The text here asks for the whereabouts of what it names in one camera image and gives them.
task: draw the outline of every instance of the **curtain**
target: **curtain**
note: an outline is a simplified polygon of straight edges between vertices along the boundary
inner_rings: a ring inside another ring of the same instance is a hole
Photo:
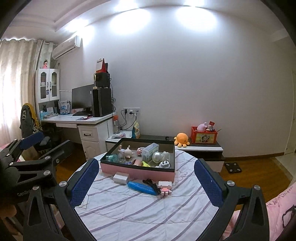
[[[33,40],[0,41],[0,146],[21,138],[22,105],[34,104],[37,47]]]
[[[53,50],[54,43],[46,43],[43,41],[40,55],[39,55],[39,60],[38,60],[38,69],[43,67],[44,61],[47,59],[47,67],[50,67],[50,60],[52,56],[52,50]]]

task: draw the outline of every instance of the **clear plastic container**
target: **clear plastic container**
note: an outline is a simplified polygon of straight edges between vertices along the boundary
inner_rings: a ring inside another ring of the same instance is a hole
[[[145,147],[142,150],[142,159],[145,162],[148,162],[152,160],[152,155],[154,152],[157,152],[159,150],[159,145],[156,143],[152,143],[149,146]]]

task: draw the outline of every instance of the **ceiling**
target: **ceiling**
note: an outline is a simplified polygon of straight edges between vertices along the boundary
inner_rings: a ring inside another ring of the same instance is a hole
[[[88,25],[118,12],[160,5],[194,5],[220,11],[246,20],[271,36],[277,31],[285,31],[274,13],[260,0],[32,0],[14,18],[3,38],[25,37],[60,43],[73,34],[68,26],[74,19],[83,19]],[[291,41],[286,35],[276,44],[296,56],[296,47]]]

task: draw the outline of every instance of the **pink bedding with text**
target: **pink bedding with text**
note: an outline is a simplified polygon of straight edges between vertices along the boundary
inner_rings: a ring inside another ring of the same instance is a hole
[[[280,193],[266,203],[268,220],[269,220],[269,240],[275,241],[284,230],[282,216],[293,205],[296,205],[296,183],[288,187],[285,191]],[[239,212],[235,211],[230,219],[230,222],[222,235],[222,239],[229,237],[235,222],[239,216]],[[291,218],[291,212],[287,213],[284,218],[284,224],[287,225]]]

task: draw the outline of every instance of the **pink storage box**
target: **pink storage box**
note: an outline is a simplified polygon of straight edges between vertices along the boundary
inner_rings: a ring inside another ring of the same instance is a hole
[[[169,153],[169,163],[170,168],[158,168],[158,164],[154,163],[152,160],[148,161],[151,167],[128,165],[124,163],[112,162],[106,159],[107,156],[112,154],[118,154],[119,146],[122,145],[123,149],[131,146],[130,149],[134,154],[131,158],[126,158],[126,163],[132,162],[135,159],[142,160],[141,156],[137,155],[137,149],[139,147],[146,147],[152,143],[159,145],[159,152]],[[115,175],[116,172],[128,173],[131,179],[151,179],[153,181],[171,181],[174,182],[175,179],[175,146],[173,141],[164,140],[145,140],[145,139],[130,139],[122,138],[113,148],[108,151],[100,160],[102,171]]]

